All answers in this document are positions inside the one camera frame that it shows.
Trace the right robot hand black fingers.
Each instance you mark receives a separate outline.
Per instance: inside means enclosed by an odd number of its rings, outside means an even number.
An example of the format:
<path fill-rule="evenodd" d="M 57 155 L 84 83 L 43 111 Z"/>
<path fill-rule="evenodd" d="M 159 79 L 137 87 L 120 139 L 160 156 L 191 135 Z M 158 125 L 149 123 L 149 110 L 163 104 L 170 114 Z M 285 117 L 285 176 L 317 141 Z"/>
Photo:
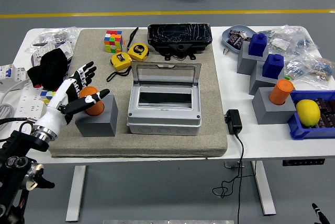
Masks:
<path fill-rule="evenodd" d="M 325 214 L 320 210 L 320 208 L 315 204 L 312 203 L 312 208 L 315 211 L 316 215 L 319 218 L 320 224 L 329 224 L 328 218 L 325 216 Z"/>

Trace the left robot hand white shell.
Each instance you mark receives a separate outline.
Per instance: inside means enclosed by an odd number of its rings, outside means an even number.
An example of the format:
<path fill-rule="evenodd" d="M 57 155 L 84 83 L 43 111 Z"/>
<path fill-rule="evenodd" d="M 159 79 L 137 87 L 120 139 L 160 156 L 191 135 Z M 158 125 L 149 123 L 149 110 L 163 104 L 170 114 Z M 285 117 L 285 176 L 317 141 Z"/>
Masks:
<path fill-rule="evenodd" d="M 32 132 L 46 129 L 58 135 L 61 128 L 69 124 L 74 114 L 91 108 L 107 96 L 109 89 L 80 98 L 80 91 L 92 82 L 95 70 L 94 62 L 91 61 L 63 81 L 48 104 L 46 113 L 34 124 Z"/>

